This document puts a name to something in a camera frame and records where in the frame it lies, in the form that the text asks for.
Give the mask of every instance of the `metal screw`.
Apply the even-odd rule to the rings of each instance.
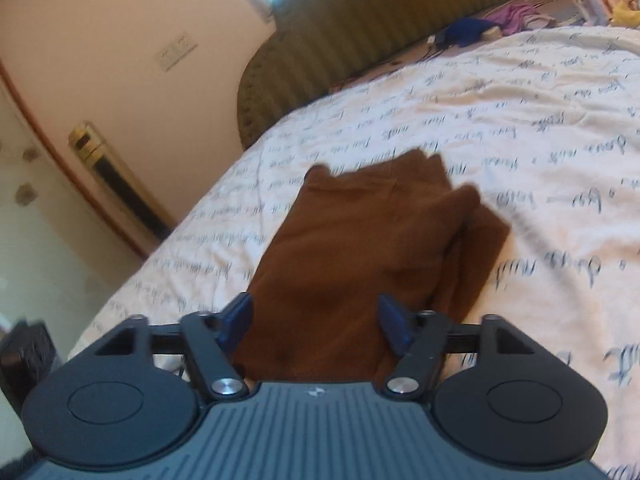
[[[396,377],[391,379],[386,387],[396,394],[412,394],[415,390],[420,388],[420,384],[411,377]]]
[[[238,379],[225,378],[213,381],[211,389],[219,395],[233,395],[242,390],[243,383]]]

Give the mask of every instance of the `blue cloth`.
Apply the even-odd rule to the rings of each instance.
[[[479,18],[460,18],[447,27],[445,42],[455,43],[457,46],[469,46],[480,41],[482,33],[492,27],[498,27],[497,23]]]

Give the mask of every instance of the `folded towel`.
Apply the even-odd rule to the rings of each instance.
[[[474,187],[452,189],[437,155],[312,167],[248,288],[254,323],[235,361],[254,380],[381,381],[398,359],[378,294],[460,322],[508,232]]]

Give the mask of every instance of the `light switch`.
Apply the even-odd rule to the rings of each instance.
[[[167,72],[173,65],[196,48],[198,44],[186,32],[179,34],[171,43],[156,52],[158,66]]]
[[[178,60],[180,59],[180,55],[174,49],[174,46],[172,44],[168,44],[167,46],[156,52],[155,58],[158,66],[166,72],[178,62]]]

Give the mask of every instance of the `olive green pillow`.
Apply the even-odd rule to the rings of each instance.
[[[245,149],[288,112],[458,18],[508,0],[272,0],[276,33],[238,89]]]

